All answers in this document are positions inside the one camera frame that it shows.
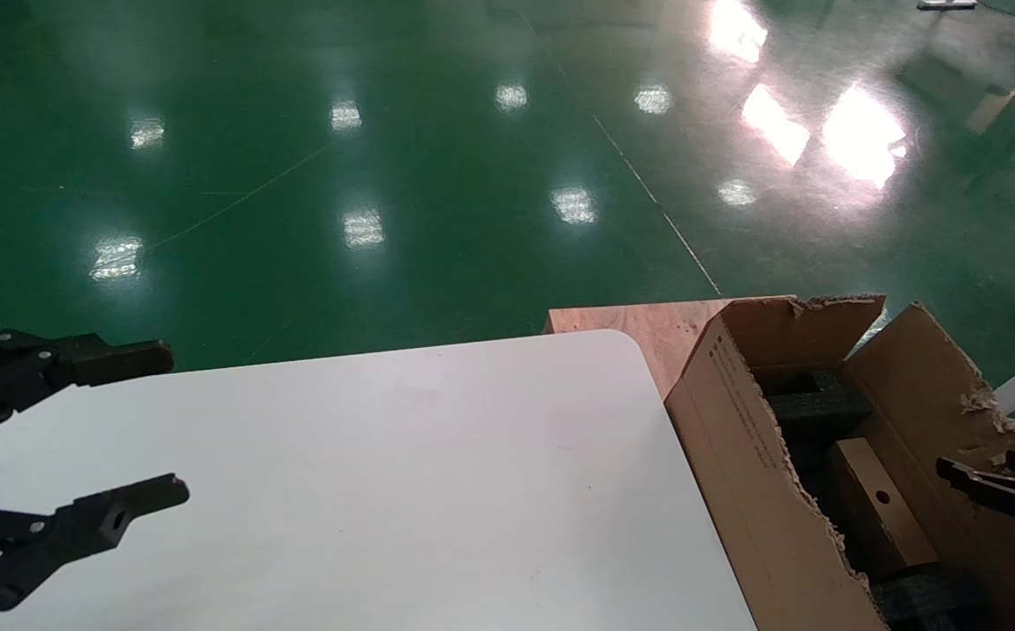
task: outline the cardboard box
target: cardboard box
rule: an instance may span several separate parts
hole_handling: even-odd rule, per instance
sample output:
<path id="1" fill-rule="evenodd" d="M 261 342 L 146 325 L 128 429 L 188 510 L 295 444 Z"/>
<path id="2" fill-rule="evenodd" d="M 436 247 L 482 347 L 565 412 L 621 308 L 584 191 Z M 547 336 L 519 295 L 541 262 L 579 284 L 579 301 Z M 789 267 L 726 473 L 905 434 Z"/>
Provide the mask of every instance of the cardboard box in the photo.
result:
<path id="1" fill-rule="evenodd" d="M 800 484 L 755 374 L 836 366 L 873 404 L 869 441 L 948 567 L 972 572 L 988 628 L 1015 631 L 1015 518 L 936 476 L 937 457 L 995 470 L 1015 421 L 924 306 L 849 356 L 884 296 L 740 299 L 707 324 L 665 400 L 760 631 L 885 628 L 843 539 Z"/>

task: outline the box flap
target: box flap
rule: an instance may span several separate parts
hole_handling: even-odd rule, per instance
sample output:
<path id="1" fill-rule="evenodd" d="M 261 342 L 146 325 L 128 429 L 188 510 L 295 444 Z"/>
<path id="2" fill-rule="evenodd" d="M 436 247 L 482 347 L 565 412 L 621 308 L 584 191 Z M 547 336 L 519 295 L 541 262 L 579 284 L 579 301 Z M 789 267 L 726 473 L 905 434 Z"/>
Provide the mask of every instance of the box flap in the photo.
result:
<path id="1" fill-rule="evenodd" d="M 1015 518 L 936 476 L 937 457 L 993 471 L 1015 448 L 1015 420 L 924 306 L 913 303 L 848 360 L 877 414 L 861 428 L 944 563 L 972 571 L 995 604 L 992 628 L 1015 630 Z"/>
<path id="2" fill-rule="evenodd" d="M 880 299 L 877 306 L 872 299 L 848 304 L 857 306 L 838 310 L 848 312 L 861 335 L 872 321 L 864 313 L 873 310 L 876 316 Z M 756 300 L 737 311 L 737 318 L 755 329 L 762 320 L 758 311 L 767 314 L 763 320 L 772 321 L 781 335 L 797 321 L 787 300 Z M 819 323 L 800 320 L 804 327 Z M 826 326 L 838 326 L 835 320 Z M 751 332 L 747 341 L 760 344 L 759 339 L 803 354 L 763 351 L 763 357 L 796 363 L 816 356 L 789 338 Z M 844 349 L 829 346 L 827 352 L 837 355 L 852 345 L 853 340 Z M 665 404 L 756 626 L 761 631 L 883 631 L 864 580 L 849 570 L 840 536 L 800 486 L 780 427 L 724 313 L 707 324 Z M 817 586 L 823 586 L 821 594 Z"/>
<path id="3" fill-rule="evenodd" d="M 749 367 L 838 362 L 850 354 L 885 296 L 736 299 L 721 312 Z"/>

